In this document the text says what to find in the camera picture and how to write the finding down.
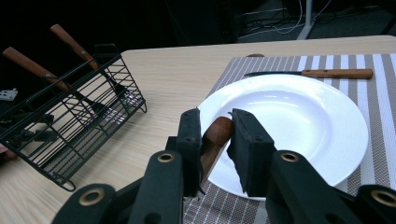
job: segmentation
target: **utensil holder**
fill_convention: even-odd
[[[86,62],[55,83],[43,80],[47,86],[42,91],[0,116],[0,142],[68,191],[76,189],[71,177],[126,120],[138,110],[147,112],[146,100],[116,46],[95,47],[93,58],[101,64],[98,70]],[[72,83],[68,92],[56,88],[63,81]],[[114,81],[130,93],[129,97],[115,91]],[[114,116],[93,111],[81,94],[112,110]]]

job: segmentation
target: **wooden handle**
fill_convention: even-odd
[[[17,50],[12,47],[9,47],[3,51],[3,55],[10,59],[12,62],[20,65],[24,69],[28,70],[29,72],[35,74],[38,77],[43,77],[50,83],[54,83],[59,80],[58,77],[53,75],[49,70],[45,69],[38,63],[35,63],[28,57],[24,56]],[[56,86],[62,91],[68,91],[69,87],[64,82],[60,81],[56,84]]]
[[[224,145],[231,138],[233,132],[233,121],[225,117],[218,117],[204,133],[201,155],[201,164],[204,168],[203,183],[209,178]]]
[[[82,60],[89,62],[91,68],[94,70],[99,69],[99,65],[93,59],[90,53],[88,53],[69,33],[62,28],[61,25],[55,24],[50,27],[50,30],[55,33],[66,45],[68,45]]]
[[[338,77],[338,78],[366,78],[373,76],[372,69],[329,69],[329,70],[303,70],[305,77]]]

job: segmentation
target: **table surface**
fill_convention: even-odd
[[[125,51],[148,113],[133,115],[73,181],[121,189],[141,177],[149,157],[177,135],[180,114],[206,98],[232,57],[394,52],[396,37],[386,35]],[[0,179],[0,223],[50,223],[71,195],[23,160],[1,165]]]

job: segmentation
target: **white ceramic plate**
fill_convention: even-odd
[[[331,186],[358,167],[367,149],[367,124],[356,105],[336,88],[313,78],[267,75],[223,87],[199,105],[202,134],[217,117],[230,118],[233,108],[253,113],[277,149],[304,155]],[[209,180],[247,197],[226,150]]]

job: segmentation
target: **knife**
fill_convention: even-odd
[[[244,74],[245,77],[256,77],[271,74],[290,74],[303,77],[335,77],[335,78],[365,78],[369,79],[373,76],[373,69],[319,69],[319,70],[303,70],[303,71],[262,71]]]

